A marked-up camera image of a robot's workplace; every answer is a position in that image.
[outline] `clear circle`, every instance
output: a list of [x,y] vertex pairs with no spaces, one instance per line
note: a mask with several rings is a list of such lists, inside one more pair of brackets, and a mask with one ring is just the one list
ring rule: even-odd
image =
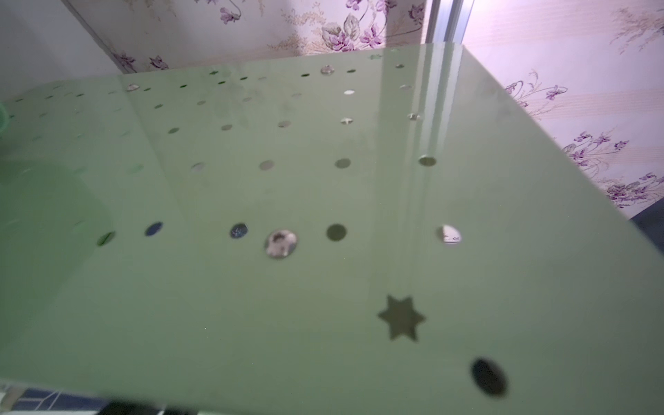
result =
[[157,234],[157,232],[159,232],[163,228],[163,226],[164,226],[163,222],[154,222],[152,225],[148,226],[145,229],[145,235],[153,236]]
[[507,377],[496,362],[476,359],[470,367],[470,374],[477,387],[487,395],[502,397],[507,393]]
[[272,160],[265,160],[258,165],[258,168],[261,170],[270,170],[274,167],[274,162]]
[[344,239],[346,233],[346,227],[339,223],[330,225],[329,228],[327,228],[327,238],[333,241]]
[[436,229],[436,236],[447,245],[456,245],[461,242],[461,232],[451,225],[439,226]]
[[239,239],[242,238],[244,235],[249,232],[249,228],[244,223],[236,223],[233,225],[233,227],[230,229],[230,237],[233,239]]
[[336,160],[334,163],[334,166],[336,166],[339,169],[345,169],[346,167],[351,165],[351,160],[350,159],[339,159]]
[[97,246],[104,246],[107,245],[109,242],[113,240],[113,238],[116,237],[116,233],[114,230],[111,232],[105,233],[97,239]]
[[273,258],[285,258],[297,246],[297,235],[288,229],[275,230],[265,239],[265,252]]
[[423,155],[420,157],[418,160],[421,165],[425,167],[431,167],[436,164],[436,159],[434,157],[429,157],[427,155]]

